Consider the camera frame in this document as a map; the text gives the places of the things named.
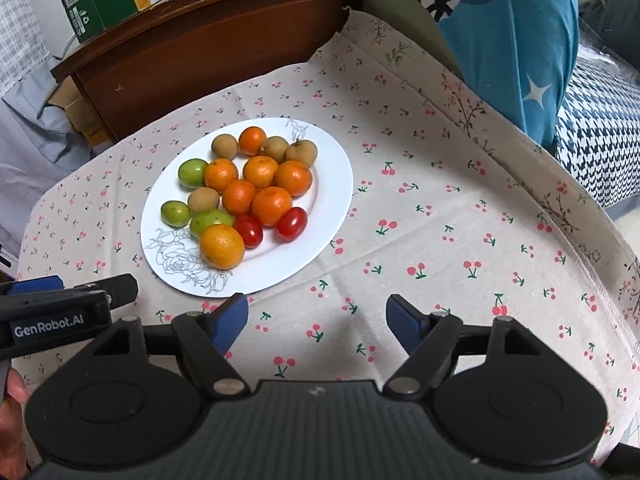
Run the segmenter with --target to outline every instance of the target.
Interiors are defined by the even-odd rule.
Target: wooden cabinet
[[[357,0],[167,0],[84,44],[71,76],[114,140],[193,100],[306,61]]]

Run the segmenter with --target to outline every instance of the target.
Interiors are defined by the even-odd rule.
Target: orange
[[[273,227],[292,206],[293,200],[286,189],[271,186],[258,191],[251,204],[251,213],[262,224]]]
[[[213,224],[200,235],[200,254],[210,266],[231,270],[244,258],[244,242],[230,225]]]
[[[238,148],[245,155],[254,156],[260,151],[260,146],[266,140],[267,134],[258,126],[249,126],[244,129],[238,139]]]
[[[217,158],[204,169],[204,183],[207,187],[223,192],[232,181],[238,178],[238,168],[226,158]]]
[[[309,168],[297,160],[288,160],[280,164],[275,177],[276,186],[283,187],[291,196],[306,193],[313,180]]]
[[[246,162],[242,168],[242,176],[258,189],[264,189],[273,184],[276,171],[278,171],[278,163],[275,160],[270,156],[258,155],[252,156]]]
[[[226,186],[222,194],[222,207],[233,216],[248,213],[257,192],[248,180],[234,180]]]

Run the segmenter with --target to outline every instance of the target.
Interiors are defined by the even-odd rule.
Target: human hand
[[[9,369],[4,400],[0,405],[0,475],[6,480],[19,480],[27,471],[22,440],[22,404],[30,392],[20,374]]]

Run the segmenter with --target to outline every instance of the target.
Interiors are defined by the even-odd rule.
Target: screw
[[[420,389],[420,383],[412,377],[396,377],[389,381],[389,387],[396,394],[410,395]]]
[[[244,383],[239,379],[220,379],[213,383],[213,391],[224,396],[237,395],[244,390]]]

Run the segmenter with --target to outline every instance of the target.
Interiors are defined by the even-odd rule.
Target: cherry tomato
[[[289,209],[276,224],[276,232],[286,242],[292,242],[300,236],[306,227],[306,211],[301,207]]]
[[[251,215],[238,215],[234,220],[234,229],[240,233],[244,246],[248,249],[260,245],[264,238],[262,223]]]

